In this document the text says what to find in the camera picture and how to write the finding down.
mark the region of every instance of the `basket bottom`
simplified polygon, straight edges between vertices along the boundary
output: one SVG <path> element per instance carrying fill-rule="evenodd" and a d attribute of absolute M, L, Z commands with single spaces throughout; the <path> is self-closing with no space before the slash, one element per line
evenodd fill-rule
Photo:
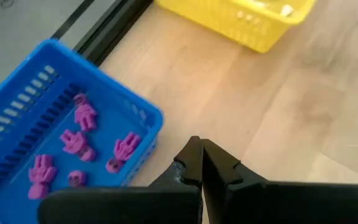
<path fill-rule="evenodd" d="M 50 185 L 51 191 L 69 187 L 67 177 L 73 170 L 87 173 L 87 186 L 121 185 L 118 175 L 107 172 L 105 165 L 112 158 L 116 139 L 124 139 L 133 131 L 144 137 L 147 130 L 124 116 L 111 100 L 101 99 L 101 94 L 90 91 L 88 98 L 99 116 L 96 118 L 98 128 L 86 137 L 90 146 L 98 153 L 93 162 L 83 162 L 76 155 L 63 152 L 64 144 L 59 139 L 65 129 L 79 131 L 80 126 L 74 123 L 74 108 L 51 131 L 40 146 L 27 158 L 22 167 L 0 191 L 1 223 L 37 223 L 37 208 L 40 200 L 30 200 L 27 193 L 31 187 L 28 170 L 34 166 L 37 154 L 53 156 L 53 164 L 58 169 L 57 175 Z"/>

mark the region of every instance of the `purple figurine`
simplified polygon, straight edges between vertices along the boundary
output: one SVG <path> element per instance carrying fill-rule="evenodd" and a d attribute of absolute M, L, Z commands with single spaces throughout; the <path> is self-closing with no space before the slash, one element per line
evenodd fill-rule
<path fill-rule="evenodd" d="M 96 153 L 89 147 L 83 133 L 77 132 L 74 134 L 70 130 L 65 130 L 60 139 L 66 144 L 63 151 L 69 154 L 76 154 L 82 161 L 86 162 L 92 161 L 95 158 Z"/>
<path fill-rule="evenodd" d="M 29 190 L 29 199 L 41 199 L 48 195 L 49 186 L 56 176 L 57 169 L 53 167 L 53 157 L 37 155 L 34 168 L 29 170 L 29 179 L 33 183 Z"/>
<path fill-rule="evenodd" d="M 74 122 L 80 124 L 82 131 L 91 131 L 96 129 L 94 117 L 98 113 L 90 105 L 85 94 L 80 93 L 74 96 L 75 105 L 77 108 L 74 113 Z"/>
<path fill-rule="evenodd" d="M 86 174 L 80 170 L 74 170 L 68 175 L 68 184 L 71 187 L 82 187 L 86 183 Z"/>
<path fill-rule="evenodd" d="M 129 133 L 125 140 L 117 139 L 114 146 L 115 158 L 108 160 L 106 164 L 107 171 L 113 173 L 119 172 L 124 163 L 131 158 L 141 140 L 140 136 L 134 133 Z"/>

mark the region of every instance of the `wooden surface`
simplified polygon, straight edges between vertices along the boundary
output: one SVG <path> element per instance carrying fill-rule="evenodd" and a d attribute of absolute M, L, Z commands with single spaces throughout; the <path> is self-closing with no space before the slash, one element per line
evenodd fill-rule
<path fill-rule="evenodd" d="M 134 185 L 191 135 L 268 179 L 358 183 L 358 1 L 319 1 L 263 55 L 153 5 L 101 68 L 165 114 Z"/>

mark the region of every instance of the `basket rim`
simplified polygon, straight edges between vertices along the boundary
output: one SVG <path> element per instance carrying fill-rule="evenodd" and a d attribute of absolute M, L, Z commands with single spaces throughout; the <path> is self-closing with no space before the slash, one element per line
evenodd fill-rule
<path fill-rule="evenodd" d="M 302 5 L 302 10 L 300 10 L 301 13 L 299 13 L 297 16 L 292 17 L 283 17 L 277 13 L 274 13 L 272 11 L 269 11 L 263 7 L 259 7 L 255 4 L 250 4 L 248 0 L 231 0 L 234 4 L 237 4 L 241 7 L 246 7 L 248 9 L 253 10 L 254 12 L 261 14 L 265 17 L 268 17 L 270 19 L 280 21 L 284 24 L 288 25 L 296 25 L 304 21 L 305 17 L 309 14 L 311 11 L 311 8 L 314 6 L 316 0 L 306 0 L 304 5 Z"/>

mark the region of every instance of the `gray floor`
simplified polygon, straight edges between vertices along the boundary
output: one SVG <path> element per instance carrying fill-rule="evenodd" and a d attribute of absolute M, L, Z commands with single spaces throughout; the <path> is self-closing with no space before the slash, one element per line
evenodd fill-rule
<path fill-rule="evenodd" d="M 50 38 L 82 1 L 14 0 L 10 7 L 0 5 L 0 83 L 37 44 Z M 113 2 L 95 0 L 61 41 L 74 47 Z"/>

